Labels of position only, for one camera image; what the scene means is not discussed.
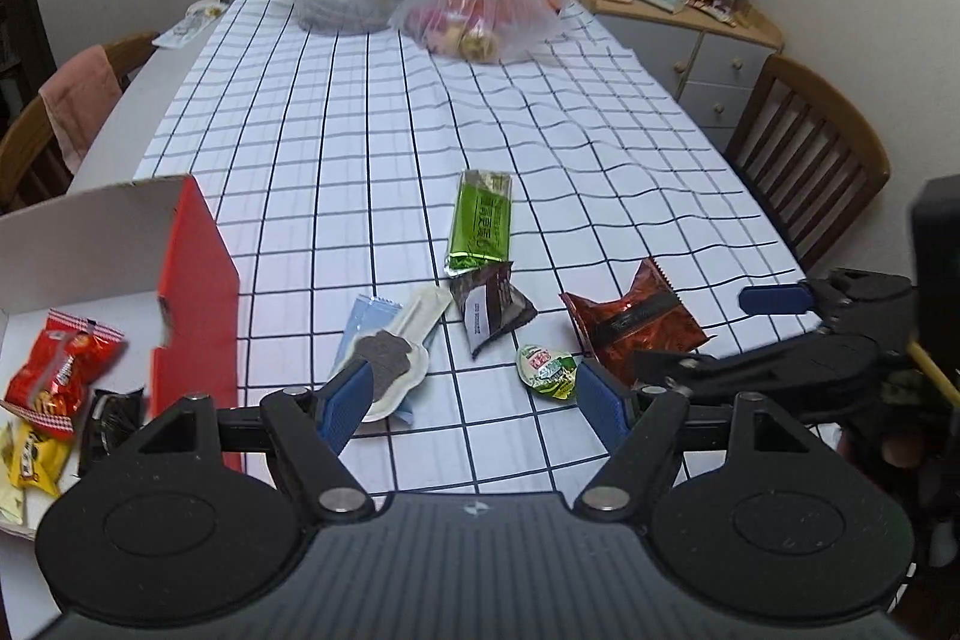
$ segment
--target chair backrest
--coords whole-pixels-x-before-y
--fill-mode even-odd
[[[880,139],[832,85],[771,55],[725,152],[805,270],[890,179]]]
[[[121,90],[130,85],[130,73],[154,54],[157,48],[151,42],[156,37],[155,31],[146,31],[104,45]],[[0,140],[0,213],[61,196],[72,179],[37,95]]]

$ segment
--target red snack bag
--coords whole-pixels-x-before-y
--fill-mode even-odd
[[[50,437],[70,439],[70,416],[83,407],[86,387],[104,373],[123,342],[118,330],[51,310],[0,405]]]
[[[634,384],[629,359],[635,350],[688,352],[709,339],[652,258],[640,262],[630,290],[615,302],[566,292],[560,298],[587,349],[625,386]]]

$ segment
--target table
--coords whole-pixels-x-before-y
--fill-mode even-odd
[[[514,282],[541,314],[474,362],[448,311],[430,374],[411,392],[414,424],[364,426],[342,459],[377,498],[555,489],[572,500],[603,448],[575,405],[534,396],[512,366],[519,344],[582,352],[561,290],[616,298],[653,255],[715,355],[815,319],[743,316],[741,287],[800,277],[789,250],[635,55],[581,7],[563,18],[568,33],[533,60],[474,66],[435,59],[390,31],[308,35],[291,0],[238,0],[185,76],[187,52],[147,64],[76,187],[133,169],[194,173],[241,276],[238,369],[241,403],[251,405],[328,376],[358,293],[403,302],[415,285],[443,281],[462,169],[515,172]],[[143,107],[165,95],[157,121]],[[722,461],[688,455],[680,480]],[[247,466],[269,480],[262,459]],[[0,541],[11,622],[29,627],[29,610],[36,627],[40,608],[23,603],[24,592],[36,604],[45,589],[29,549],[8,555],[11,546]]]

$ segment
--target wooden cabinet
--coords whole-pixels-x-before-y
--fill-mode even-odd
[[[597,19],[617,42],[637,54],[651,77],[671,95],[678,94],[700,39],[696,31],[614,15],[597,15]]]
[[[671,15],[643,1],[578,1],[637,54],[719,150],[730,141],[763,63],[784,48],[776,25],[753,8],[731,26],[696,9]]]

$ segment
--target blue gripper pad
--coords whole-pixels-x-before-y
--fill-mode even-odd
[[[349,362],[318,396],[317,432],[339,456],[373,403],[373,370],[367,362]]]
[[[577,404],[608,453],[630,434],[631,398],[631,391],[595,360],[584,360],[577,367]]]
[[[786,286],[749,286],[737,297],[748,316],[800,316],[813,308],[813,294],[799,283]]]

